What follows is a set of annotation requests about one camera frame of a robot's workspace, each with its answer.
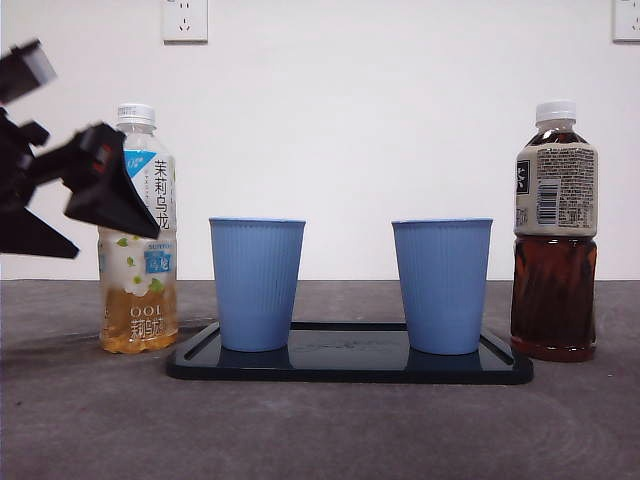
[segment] wall socket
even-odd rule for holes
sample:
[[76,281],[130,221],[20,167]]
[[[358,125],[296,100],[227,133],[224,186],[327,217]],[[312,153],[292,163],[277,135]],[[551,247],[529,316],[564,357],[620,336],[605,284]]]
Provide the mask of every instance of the wall socket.
[[208,0],[162,0],[165,44],[207,43]]
[[613,0],[613,41],[640,42],[640,0]]

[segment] tray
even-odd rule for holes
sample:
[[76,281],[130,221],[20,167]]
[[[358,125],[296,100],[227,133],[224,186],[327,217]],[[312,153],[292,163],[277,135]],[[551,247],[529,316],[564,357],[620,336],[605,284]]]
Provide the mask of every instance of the tray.
[[227,350],[214,322],[179,344],[167,374],[188,380],[381,383],[527,383],[531,361],[483,331],[468,355],[432,355],[409,346],[404,323],[292,322],[287,346],[270,352]]

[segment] dark tea bottle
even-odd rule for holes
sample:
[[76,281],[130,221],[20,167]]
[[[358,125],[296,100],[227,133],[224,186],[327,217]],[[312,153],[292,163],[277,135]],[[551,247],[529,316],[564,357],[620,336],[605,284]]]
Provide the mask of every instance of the dark tea bottle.
[[516,165],[511,344],[542,360],[593,357],[598,153],[573,131],[575,103],[536,109]]

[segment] cup rim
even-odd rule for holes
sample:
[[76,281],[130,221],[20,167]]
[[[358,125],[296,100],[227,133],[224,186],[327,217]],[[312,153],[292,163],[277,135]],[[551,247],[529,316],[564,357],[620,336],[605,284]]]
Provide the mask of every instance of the cup rim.
[[416,220],[394,220],[392,225],[411,224],[444,224],[444,223],[493,223],[493,218],[488,217],[462,217],[462,218],[425,218]]
[[306,220],[294,220],[290,218],[260,218],[260,217],[209,217],[210,223],[296,223],[305,224]]

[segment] gray table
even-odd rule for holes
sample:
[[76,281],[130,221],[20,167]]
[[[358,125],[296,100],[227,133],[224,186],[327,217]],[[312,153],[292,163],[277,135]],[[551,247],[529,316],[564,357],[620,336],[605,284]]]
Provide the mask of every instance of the gray table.
[[[485,326],[506,339],[510,283]],[[187,338],[212,282],[181,282]],[[98,345],[96,282],[4,281],[3,479],[640,478],[640,282],[597,285],[596,359],[519,386],[203,382]],[[295,319],[402,321],[397,282],[301,282]]]

